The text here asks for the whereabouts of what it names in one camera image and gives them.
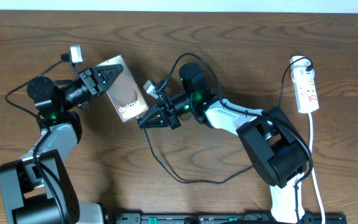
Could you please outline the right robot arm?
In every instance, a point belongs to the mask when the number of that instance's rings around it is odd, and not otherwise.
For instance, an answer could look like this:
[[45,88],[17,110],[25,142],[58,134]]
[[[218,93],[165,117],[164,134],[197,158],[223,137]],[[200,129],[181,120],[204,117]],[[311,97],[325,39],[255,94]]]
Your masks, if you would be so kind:
[[191,113],[200,124],[223,129],[238,136],[253,168],[270,186],[271,214],[282,223],[302,223],[300,186],[313,168],[311,153],[305,141],[281,108],[253,110],[230,103],[211,91],[198,63],[186,63],[179,75],[183,92],[169,96],[168,82],[148,81],[147,94],[156,103],[138,125],[149,128],[175,129],[180,116]]

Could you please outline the white power strip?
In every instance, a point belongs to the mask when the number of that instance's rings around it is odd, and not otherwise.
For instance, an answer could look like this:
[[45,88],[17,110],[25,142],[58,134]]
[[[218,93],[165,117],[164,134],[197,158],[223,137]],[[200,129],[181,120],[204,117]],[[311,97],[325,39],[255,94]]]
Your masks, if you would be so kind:
[[298,112],[307,114],[318,110],[319,103],[314,82],[315,71],[311,61],[302,55],[296,55],[290,59],[290,63]]

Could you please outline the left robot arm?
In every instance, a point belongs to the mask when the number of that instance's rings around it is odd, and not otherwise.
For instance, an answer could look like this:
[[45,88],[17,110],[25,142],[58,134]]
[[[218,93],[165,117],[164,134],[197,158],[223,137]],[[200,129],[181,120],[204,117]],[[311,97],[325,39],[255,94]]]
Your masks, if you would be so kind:
[[0,191],[8,223],[109,223],[98,203],[78,200],[64,166],[82,127],[74,107],[107,92],[123,72],[120,64],[91,67],[75,80],[43,73],[25,83],[34,101],[41,137],[20,159],[0,166]]

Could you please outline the Samsung Galaxy smartphone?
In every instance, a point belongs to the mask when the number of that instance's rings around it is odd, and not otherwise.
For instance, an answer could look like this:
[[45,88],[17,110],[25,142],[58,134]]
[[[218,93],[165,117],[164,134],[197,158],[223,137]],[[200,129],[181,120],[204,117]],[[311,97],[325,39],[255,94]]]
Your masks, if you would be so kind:
[[146,112],[149,107],[122,55],[102,62],[98,67],[115,64],[122,65],[123,70],[106,93],[122,122],[125,123]]

